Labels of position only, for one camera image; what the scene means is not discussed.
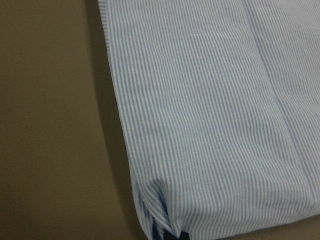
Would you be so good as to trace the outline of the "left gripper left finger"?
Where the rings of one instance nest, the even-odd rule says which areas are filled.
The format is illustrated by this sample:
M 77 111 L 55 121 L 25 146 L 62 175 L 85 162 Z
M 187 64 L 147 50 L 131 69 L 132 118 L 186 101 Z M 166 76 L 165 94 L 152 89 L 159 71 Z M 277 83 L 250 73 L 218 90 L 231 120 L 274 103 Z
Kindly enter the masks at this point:
M 158 226 L 154 220 L 152 223 L 152 239 L 153 240 L 175 240 L 176 237 L 169 231 Z

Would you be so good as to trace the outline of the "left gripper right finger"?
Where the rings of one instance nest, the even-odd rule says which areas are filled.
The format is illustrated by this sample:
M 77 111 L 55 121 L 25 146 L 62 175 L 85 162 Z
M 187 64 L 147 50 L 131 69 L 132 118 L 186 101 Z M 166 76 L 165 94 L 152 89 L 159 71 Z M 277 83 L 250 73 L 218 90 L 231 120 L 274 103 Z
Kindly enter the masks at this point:
M 188 232 L 181 232 L 180 236 L 179 236 L 179 240 L 190 240 L 190 235 Z

